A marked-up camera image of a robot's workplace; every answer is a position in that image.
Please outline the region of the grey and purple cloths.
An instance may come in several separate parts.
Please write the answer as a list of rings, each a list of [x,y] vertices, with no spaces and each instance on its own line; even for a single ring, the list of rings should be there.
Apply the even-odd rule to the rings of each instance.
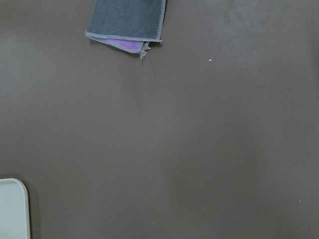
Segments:
[[[139,54],[161,42],[164,0],[97,0],[85,36],[123,51]]]

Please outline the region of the cream rabbit serving tray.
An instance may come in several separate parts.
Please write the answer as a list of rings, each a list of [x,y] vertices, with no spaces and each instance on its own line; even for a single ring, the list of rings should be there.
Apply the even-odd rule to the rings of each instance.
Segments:
[[[0,237],[30,239],[28,192],[18,179],[0,180]]]

